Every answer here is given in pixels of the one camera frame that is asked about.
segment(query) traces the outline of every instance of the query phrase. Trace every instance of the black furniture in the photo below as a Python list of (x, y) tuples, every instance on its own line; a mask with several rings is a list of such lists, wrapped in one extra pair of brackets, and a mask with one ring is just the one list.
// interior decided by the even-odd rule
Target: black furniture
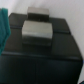
[(28, 7), (27, 19), (31, 21), (49, 21), (49, 10), (43, 8)]
[(0, 57), (0, 82), (77, 84), (83, 60), (65, 20), (50, 18), (53, 40), (50, 47), (45, 47), (22, 44), (21, 28), (25, 19), (26, 15), (14, 13), (9, 17), (11, 36)]

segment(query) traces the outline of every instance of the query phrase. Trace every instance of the cabinet door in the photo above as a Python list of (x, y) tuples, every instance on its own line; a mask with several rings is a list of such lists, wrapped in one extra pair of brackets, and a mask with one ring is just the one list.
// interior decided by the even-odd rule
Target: cabinet door
[(0, 83), (34, 84), (35, 59), (28, 57), (0, 57)]
[(81, 62), (38, 59), (38, 84), (77, 84), (81, 71)]

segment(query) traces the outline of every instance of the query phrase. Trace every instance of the black surface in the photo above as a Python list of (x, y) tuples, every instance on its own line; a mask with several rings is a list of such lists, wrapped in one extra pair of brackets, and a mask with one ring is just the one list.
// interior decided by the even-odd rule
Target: black surface
[[(16, 24), (16, 20), (13, 17), (10, 22)], [(57, 32), (50, 47), (23, 45), (21, 25), (24, 21), (16, 22), (0, 57), (0, 83), (77, 84), (83, 60), (73, 37)]]
[(49, 15), (28, 13), (27, 19), (31, 21), (48, 22)]
[(34, 84), (36, 82), (34, 58), (18, 56), (0, 57), (0, 83)]
[[(26, 19), (27, 15), (12, 13), (9, 16), (10, 27), (22, 28)], [(70, 34), (70, 30), (65, 19), (49, 18), (49, 22), (52, 23), (53, 32)]]
[(28, 37), (23, 37), (23, 44), (51, 46), (51, 39), (43, 38), (43, 37), (28, 36)]
[(82, 60), (73, 37), (66, 34), (53, 34), (52, 45), (50, 47), (24, 45), (22, 44), (21, 29), (11, 29), (11, 36), (7, 40), (5, 50), (2, 54), (14, 55), (13, 52), (16, 52), (16, 55), (20, 56)]
[(74, 38), (66, 34), (53, 34), (52, 54), (62, 56), (80, 56), (79, 49)]
[(82, 62), (38, 59), (38, 84), (77, 84)]
[(84, 81), (82, 81), (81, 83), (79, 83), (79, 84), (83, 84), (84, 83)]

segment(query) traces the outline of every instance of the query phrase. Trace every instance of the white wall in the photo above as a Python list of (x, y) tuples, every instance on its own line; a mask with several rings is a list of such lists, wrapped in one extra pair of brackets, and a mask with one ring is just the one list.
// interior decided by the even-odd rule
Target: white wall
[(7, 7), (9, 14), (26, 14), (28, 6), (48, 8), (50, 17), (65, 18), (84, 58), (84, 0), (0, 0), (0, 7)]

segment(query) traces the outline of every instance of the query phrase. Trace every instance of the black cabinet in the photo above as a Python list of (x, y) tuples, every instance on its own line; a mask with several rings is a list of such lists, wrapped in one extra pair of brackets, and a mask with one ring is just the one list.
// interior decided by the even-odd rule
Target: black cabinet
[(11, 84), (34, 84), (36, 60), (18, 56), (0, 57), (0, 82)]
[(77, 84), (83, 60), (66, 21), (50, 18), (52, 45), (45, 47), (22, 44), (21, 29), (25, 19), (26, 15), (14, 13), (9, 17), (11, 36), (0, 57), (0, 82)]

